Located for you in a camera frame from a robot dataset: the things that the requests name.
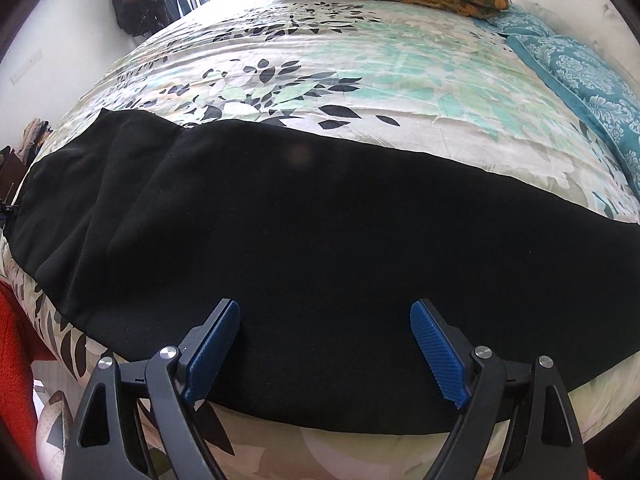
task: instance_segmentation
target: bed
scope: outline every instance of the bed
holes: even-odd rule
[[[240,119],[429,153],[512,177],[609,222],[640,223],[640,203],[612,151],[497,29],[393,2],[259,0],[221,14],[205,5],[115,63],[62,119],[36,163],[103,108],[141,109],[185,127]],[[113,349],[65,320],[7,240],[0,243],[2,273],[37,332],[86,384]],[[574,389],[583,439],[639,392],[640,353]],[[446,438],[303,428],[209,402],[198,407],[202,420],[211,409],[235,452],[210,446],[229,478],[423,478]],[[162,449],[153,425],[143,423],[149,444]],[[491,477],[506,428],[496,425],[480,479]]]

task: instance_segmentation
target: blue gripper pad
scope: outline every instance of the blue gripper pad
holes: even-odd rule
[[[459,410],[464,408],[471,395],[466,387],[465,366],[460,357],[423,302],[412,304],[410,319],[415,340],[427,359],[443,397],[452,400]]]
[[[196,400],[207,397],[239,328],[240,307],[232,301],[188,365],[182,393],[184,402],[193,406]]]

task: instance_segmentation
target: teal pillowcase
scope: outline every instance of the teal pillowcase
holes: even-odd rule
[[[506,43],[609,147],[640,200],[640,100],[590,48],[565,36]]]
[[[504,10],[497,16],[474,19],[476,25],[499,34],[525,34],[546,38],[553,36],[555,32],[549,26],[529,12],[511,4],[508,10]]]

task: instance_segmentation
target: red fleece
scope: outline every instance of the red fleece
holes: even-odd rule
[[[22,454],[40,471],[33,405],[34,361],[53,360],[12,290],[0,282],[0,417]]]

